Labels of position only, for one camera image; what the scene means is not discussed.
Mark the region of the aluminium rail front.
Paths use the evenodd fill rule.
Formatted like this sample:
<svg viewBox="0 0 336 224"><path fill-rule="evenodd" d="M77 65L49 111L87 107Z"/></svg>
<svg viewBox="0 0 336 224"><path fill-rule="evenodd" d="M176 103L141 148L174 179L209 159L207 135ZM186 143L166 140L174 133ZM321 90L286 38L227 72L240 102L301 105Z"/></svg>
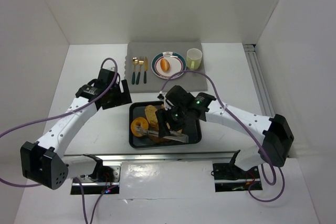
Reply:
<svg viewBox="0 0 336 224"><path fill-rule="evenodd" d="M231 160L234 152L192 152L192 153L136 153L98 155L98 158L111 162L150 162L150 161L201 161Z"/></svg>

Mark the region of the bread slice left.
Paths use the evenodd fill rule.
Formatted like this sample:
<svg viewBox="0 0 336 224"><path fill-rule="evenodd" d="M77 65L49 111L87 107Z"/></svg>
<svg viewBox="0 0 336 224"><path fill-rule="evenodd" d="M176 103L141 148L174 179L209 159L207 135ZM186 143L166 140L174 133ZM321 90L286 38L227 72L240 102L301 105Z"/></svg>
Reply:
<svg viewBox="0 0 336 224"><path fill-rule="evenodd" d="M146 119L152 127L158 127L159 126L158 119L156 117L156 111L157 110L158 109L153 105L148 105L148 106L145 107Z"/></svg>

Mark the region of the grey cloth placemat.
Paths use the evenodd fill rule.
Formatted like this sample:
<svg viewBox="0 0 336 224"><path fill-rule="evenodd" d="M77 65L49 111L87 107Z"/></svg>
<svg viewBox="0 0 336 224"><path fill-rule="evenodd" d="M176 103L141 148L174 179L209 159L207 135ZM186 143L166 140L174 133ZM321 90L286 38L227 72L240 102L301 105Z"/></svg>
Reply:
<svg viewBox="0 0 336 224"><path fill-rule="evenodd" d="M165 86L164 92L167 92L174 85L182 86L188 92L206 91L207 81L203 75L196 73L180 73L177 76L172 77L170 81L166 83L167 79L161 79L157 77L150 64L153 58L166 51L175 52L181 55L186 61L186 54L189 49L196 48L202 50L202 45L199 41L193 42L130 42L127 46L127 55L125 57L125 71L124 78L127 80L129 90L131 93L158 93L162 86ZM133 64L132 58L147 57L148 70L147 70L147 83L143 83L144 77L144 64L141 69L140 83L131 84ZM139 64L136 66L135 80L139 71Z"/></svg>

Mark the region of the aluminium rail right side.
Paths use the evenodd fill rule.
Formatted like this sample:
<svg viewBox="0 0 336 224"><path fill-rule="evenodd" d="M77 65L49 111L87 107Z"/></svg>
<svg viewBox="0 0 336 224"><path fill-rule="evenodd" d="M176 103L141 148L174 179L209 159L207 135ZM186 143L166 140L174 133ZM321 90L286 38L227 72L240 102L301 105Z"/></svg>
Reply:
<svg viewBox="0 0 336 224"><path fill-rule="evenodd" d="M255 45L243 44L243 49L249 65L262 114L266 116L274 116L274 109L271 104L264 76L257 58Z"/></svg>

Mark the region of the aluminium rail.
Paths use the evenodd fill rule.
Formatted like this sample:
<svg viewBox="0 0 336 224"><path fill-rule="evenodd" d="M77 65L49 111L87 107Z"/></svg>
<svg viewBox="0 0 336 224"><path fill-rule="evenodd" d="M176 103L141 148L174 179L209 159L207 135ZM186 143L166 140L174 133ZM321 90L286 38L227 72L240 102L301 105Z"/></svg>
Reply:
<svg viewBox="0 0 336 224"><path fill-rule="evenodd" d="M98 155L98 158L111 162L150 162L150 161L201 161L231 160L234 152L192 152L192 153L136 153Z"/></svg>
<svg viewBox="0 0 336 224"><path fill-rule="evenodd" d="M266 116L274 116L274 109L271 104L264 76L257 58L255 45L243 44L243 49L249 65L262 114Z"/></svg>

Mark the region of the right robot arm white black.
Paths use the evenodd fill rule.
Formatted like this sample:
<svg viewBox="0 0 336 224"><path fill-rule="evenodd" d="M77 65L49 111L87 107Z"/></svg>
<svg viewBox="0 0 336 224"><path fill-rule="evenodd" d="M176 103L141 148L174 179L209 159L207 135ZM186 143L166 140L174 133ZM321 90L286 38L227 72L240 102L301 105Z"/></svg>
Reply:
<svg viewBox="0 0 336 224"><path fill-rule="evenodd" d="M284 116L253 114L224 104L204 92L193 96L179 86L168 93L160 92L158 99L164 103L164 109L157 111L160 137L167 136L170 130L179 131L186 127L188 120L215 123L250 136L255 142L253 147L234 155L234 166L244 171L264 163L275 167L284 166L294 141Z"/></svg>

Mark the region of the white plate green red rim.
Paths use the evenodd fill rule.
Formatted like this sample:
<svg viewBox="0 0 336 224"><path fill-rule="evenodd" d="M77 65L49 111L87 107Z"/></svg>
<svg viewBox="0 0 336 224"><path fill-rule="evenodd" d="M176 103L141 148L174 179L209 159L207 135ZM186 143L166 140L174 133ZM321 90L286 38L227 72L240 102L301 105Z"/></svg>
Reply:
<svg viewBox="0 0 336 224"><path fill-rule="evenodd" d="M163 72L160 67L160 61L163 58L165 58L170 63L169 72ZM161 79L168 79L175 73L186 70L186 61L181 55L175 52L166 51L156 55L153 58L150 67L157 77Z"/></svg>

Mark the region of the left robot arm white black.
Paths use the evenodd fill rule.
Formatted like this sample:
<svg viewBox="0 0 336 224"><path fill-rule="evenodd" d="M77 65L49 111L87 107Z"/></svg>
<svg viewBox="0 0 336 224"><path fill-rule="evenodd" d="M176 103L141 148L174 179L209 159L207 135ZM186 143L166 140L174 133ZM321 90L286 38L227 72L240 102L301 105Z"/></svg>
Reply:
<svg viewBox="0 0 336 224"><path fill-rule="evenodd" d="M83 85L66 116L34 143L20 148L23 176L52 190L66 179L87 176L94 182L110 178L112 170L92 154L65 157L66 149L84 124L100 109L106 110L132 102L128 83L118 73L101 69L96 79Z"/></svg>

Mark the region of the orange round bun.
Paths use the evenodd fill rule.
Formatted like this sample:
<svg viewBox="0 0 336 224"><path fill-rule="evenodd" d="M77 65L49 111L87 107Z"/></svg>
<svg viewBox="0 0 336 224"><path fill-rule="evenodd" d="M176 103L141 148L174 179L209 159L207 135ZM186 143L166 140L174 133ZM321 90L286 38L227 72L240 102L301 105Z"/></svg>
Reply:
<svg viewBox="0 0 336 224"><path fill-rule="evenodd" d="M165 58L163 58L160 61L160 67L161 67L161 69L162 69L163 72L169 72L169 70L170 70L170 63Z"/></svg>

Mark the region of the orange glazed donut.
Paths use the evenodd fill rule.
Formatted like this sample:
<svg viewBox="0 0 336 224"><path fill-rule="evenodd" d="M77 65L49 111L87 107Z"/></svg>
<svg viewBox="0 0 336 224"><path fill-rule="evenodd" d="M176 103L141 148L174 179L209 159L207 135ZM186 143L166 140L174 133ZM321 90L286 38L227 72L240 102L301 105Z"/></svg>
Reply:
<svg viewBox="0 0 336 224"><path fill-rule="evenodd" d="M149 123L145 118L138 117L132 121L130 129L134 136L143 137L149 129Z"/></svg>

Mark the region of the light green mug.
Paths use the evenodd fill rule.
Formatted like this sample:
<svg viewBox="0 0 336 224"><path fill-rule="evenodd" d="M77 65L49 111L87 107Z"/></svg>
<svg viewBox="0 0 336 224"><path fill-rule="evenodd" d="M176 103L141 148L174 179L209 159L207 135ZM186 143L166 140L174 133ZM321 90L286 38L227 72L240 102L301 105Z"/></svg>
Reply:
<svg viewBox="0 0 336 224"><path fill-rule="evenodd" d="M186 54L186 65L190 70L197 70L202 62L203 53L196 48L189 49Z"/></svg>

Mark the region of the black baking tray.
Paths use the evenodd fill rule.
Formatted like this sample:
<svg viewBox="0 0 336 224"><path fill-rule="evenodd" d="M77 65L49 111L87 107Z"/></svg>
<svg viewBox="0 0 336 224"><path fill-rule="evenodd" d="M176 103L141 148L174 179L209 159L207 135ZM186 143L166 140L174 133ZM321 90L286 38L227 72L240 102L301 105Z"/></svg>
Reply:
<svg viewBox="0 0 336 224"><path fill-rule="evenodd" d="M146 101L146 102L136 102L129 107L129 144L133 148L155 148L155 147L165 147L165 146L175 146L175 145L186 145L186 143L178 141L161 141L160 143L152 141L148 136L137 137L134 136L130 126L134 119L138 117L145 118L145 107L152 105L157 109L160 109L163 105L162 101ZM187 122L187 127L182 130L182 134L188 136L187 144L197 144L202 139L201 126L199 120Z"/></svg>

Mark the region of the brown chocolate croissant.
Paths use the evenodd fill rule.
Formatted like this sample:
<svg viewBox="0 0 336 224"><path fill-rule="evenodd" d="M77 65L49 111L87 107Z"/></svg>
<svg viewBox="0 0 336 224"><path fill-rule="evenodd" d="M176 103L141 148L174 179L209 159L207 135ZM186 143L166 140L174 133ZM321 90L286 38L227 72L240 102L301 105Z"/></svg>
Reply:
<svg viewBox="0 0 336 224"><path fill-rule="evenodd" d="M149 139L150 139L154 144L164 144L164 143L172 142L171 139L160 138L157 134L149 134Z"/></svg>

